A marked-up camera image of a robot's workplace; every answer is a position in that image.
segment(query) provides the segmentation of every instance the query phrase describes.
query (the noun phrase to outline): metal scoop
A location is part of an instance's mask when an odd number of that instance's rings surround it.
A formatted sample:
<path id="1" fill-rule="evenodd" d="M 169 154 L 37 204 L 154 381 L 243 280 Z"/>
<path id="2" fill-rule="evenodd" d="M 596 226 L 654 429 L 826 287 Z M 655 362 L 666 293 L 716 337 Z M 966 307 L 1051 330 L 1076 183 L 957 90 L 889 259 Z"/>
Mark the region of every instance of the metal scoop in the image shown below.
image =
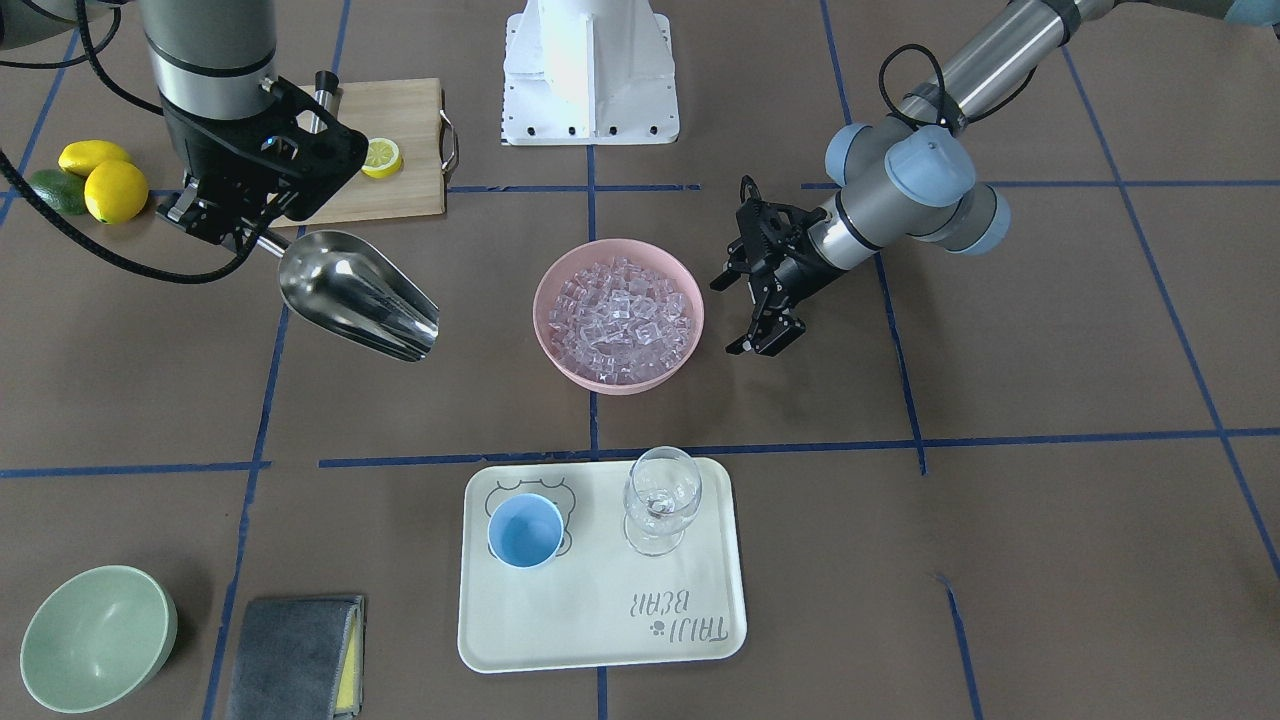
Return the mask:
<path id="1" fill-rule="evenodd" d="M 280 258 L 280 295 L 307 320 L 408 363 L 435 345 L 440 310 L 364 240 L 323 229 L 293 242 L 264 233 L 259 246 Z"/>

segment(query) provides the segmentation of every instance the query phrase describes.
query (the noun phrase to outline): mint green bowl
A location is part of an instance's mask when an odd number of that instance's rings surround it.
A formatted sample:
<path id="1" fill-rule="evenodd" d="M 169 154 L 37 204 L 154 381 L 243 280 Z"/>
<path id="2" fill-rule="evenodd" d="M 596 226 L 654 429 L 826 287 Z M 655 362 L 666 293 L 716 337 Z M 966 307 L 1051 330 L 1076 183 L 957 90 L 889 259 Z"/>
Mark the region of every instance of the mint green bowl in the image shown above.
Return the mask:
<path id="1" fill-rule="evenodd" d="M 22 682 L 50 710 L 99 710 L 154 678 L 177 632 L 173 598 L 151 575 L 125 565 L 86 570 L 27 625 Z"/>

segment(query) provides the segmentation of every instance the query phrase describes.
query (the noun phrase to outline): blue cup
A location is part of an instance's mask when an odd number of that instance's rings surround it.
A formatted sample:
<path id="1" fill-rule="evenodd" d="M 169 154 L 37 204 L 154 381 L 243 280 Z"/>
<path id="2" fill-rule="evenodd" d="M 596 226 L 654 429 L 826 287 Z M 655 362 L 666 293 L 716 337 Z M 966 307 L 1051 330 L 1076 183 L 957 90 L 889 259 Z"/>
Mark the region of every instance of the blue cup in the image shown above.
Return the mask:
<path id="1" fill-rule="evenodd" d="M 516 495 L 489 518 L 489 547 L 512 568 L 536 568 L 556 557 L 564 519 L 556 503 L 538 493 Z"/>

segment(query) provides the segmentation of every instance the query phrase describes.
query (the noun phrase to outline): wine glass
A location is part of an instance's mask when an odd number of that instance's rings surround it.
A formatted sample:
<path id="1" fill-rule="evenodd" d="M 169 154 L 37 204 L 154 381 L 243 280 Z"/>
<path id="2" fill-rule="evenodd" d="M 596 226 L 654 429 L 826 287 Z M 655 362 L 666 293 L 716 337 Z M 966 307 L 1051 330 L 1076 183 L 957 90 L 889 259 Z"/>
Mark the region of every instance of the wine glass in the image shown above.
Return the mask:
<path id="1" fill-rule="evenodd" d="M 703 478 L 687 452 L 669 446 L 649 450 L 631 465 L 623 489 L 627 542 L 650 557 L 676 550 L 701 498 Z"/>

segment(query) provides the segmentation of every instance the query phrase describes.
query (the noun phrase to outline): bowl of ice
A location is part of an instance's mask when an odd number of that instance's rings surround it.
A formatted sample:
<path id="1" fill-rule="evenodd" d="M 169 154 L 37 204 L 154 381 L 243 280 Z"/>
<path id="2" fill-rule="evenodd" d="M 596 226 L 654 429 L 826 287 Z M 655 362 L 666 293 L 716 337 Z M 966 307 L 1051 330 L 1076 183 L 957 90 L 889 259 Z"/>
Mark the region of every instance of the bowl of ice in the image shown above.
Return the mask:
<path id="1" fill-rule="evenodd" d="M 692 355 L 703 296 L 669 252 L 611 238 L 566 252 L 534 293 L 534 332 L 564 377 L 603 395 L 662 384 Z"/>

